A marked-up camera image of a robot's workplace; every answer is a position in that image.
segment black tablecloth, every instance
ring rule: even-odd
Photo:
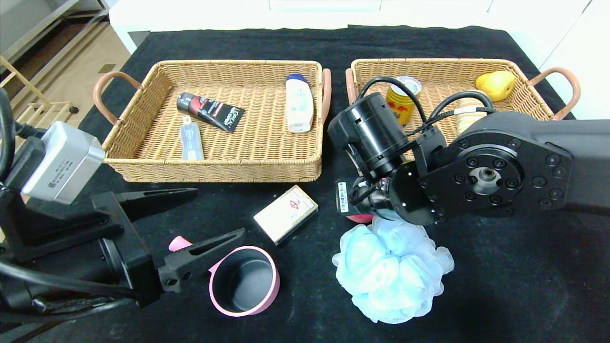
[[[316,60],[333,74],[332,117],[347,105],[345,68],[358,58],[483,57],[515,62],[528,78],[538,71],[503,31],[410,27],[321,30],[183,31],[152,33],[123,67],[143,80],[151,66],[171,59]],[[546,82],[537,86],[551,109],[563,103]],[[134,94],[115,80],[103,100],[120,114]],[[110,125],[92,109],[81,129],[103,140]],[[276,259],[281,290],[262,314],[230,318],[216,311],[203,273],[181,294],[64,323],[39,342],[602,342],[608,341],[610,231],[601,217],[549,213],[503,219],[464,215],[428,227],[456,261],[432,311],[400,325],[373,324],[335,279],[331,256],[354,224],[337,215],[333,182],[356,174],[324,137],[323,173],[300,186],[320,205],[316,216],[275,247],[253,215],[291,184],[129,184],[107,165],[89,182],[91,193],[197,187],[194,202],[137,222],[156,259],[180,234],[202,240],[240,227],[246,244]]]

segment screw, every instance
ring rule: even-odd
[[[508,147],[511,149],[519,149],[521,146],[521,141],[516,138],[511,138],[508,140]]]
[[[476,167],[479,164],[479,160],[477,160],[476,157],[471,157],[466,160],[466,164],[469,167]]]
[[[564,191],[558,188],[551,189],[548,196],[553,200],[559,200],[564,197]]]
[[[502,168],[506,167],[506,161],[504,161],[503,159],[496,159],[493,162],[493,167],[496,169],[502,169]]]
[[[517,188],[517,186],[519,186],[519,182],[515,179],[508,179],[506,180],[506,187],[510,188],[510,189],[514,189]]]
[[[464,197],[468,201],[474,201],[476,199],[476,194],[474,194],[473,192],[466,192],[464,193]]]
[[[551,154],[547,156],[547,164],[548,165],[558,165],[561,162],[561,158],[555,154]]]
[[[464,181],[466,181],[466,176],[462,175],[462,174],[455,174],[455,176],[453,177],[453,179],[457,182],[457,183],[462,183]]]
[[[468,140],[462,139],[457,145],[460,149],[467,149],[470,146],[470,142]]]
[[[538,201],[538,205],[545,209],[550,208],[553,205],[553,201],[547,198],[540,199],[540,201]]]
[[[553,169],[553,176],[556,178],[561,179],[567,174],[568,174],[568,170],[564,167],[557,167],[557,168]]]
[[[489,169],[489,168],[485,168],[482,169],[481,171],[479,171],[479,179],[489,182],[489,181],[493,181],[496,178],[496,172]]]
[[[536,188],[543,188],[547,185],[547,179],[543,178],[542,176],[536,176],[532,179],[532,185]]]
[[[499,195],[492,195],[491,197],[489,197],[489,201],[494,204],[500,204],[502,202],[502,197]]]

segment pink cup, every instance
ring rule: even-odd
[[[258,314],[279,291],[278,269],[269,254],[251,245],[236,248],[209,269],[214,307],[231,317]]]

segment barcode label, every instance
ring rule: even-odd
[[[348,212],[350,209],[347,205],[347,187],[345,182],[338,183],[337,190],[339,191],[339,209],[341,213]]]

